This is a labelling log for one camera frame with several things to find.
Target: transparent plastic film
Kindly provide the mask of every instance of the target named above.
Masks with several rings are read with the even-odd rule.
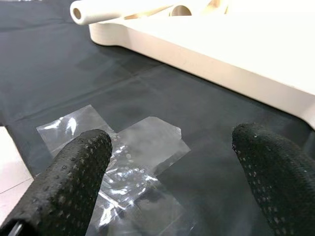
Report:
[[[113,152],[87,235],[188,235],[192,219],[156,178],[190,150],[180,128],[148,117],[117,134],[89,105],[37,130],[56,156],[96,128],[111,136]]]

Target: black fabric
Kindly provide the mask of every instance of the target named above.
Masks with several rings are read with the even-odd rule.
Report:
[[[275,235],[315,235],[315,161],[257,124],[234,129],[233,149]]]
[[[32,182],[2,230],[19,221],[30,226],[25,235],[84,236],[111,154],[110,137],[99,129],[69,142]]]
[[[196,218],[196,235],[270,236],[231,149],[258,122],[314,157],[298,118],[120,47],[91,42],[67,0],[0,2],[0,118],[33,175],[52,157],[36,127],[91,104],[119,132],[148,116],[182,129],[191,152],[159,176]]]

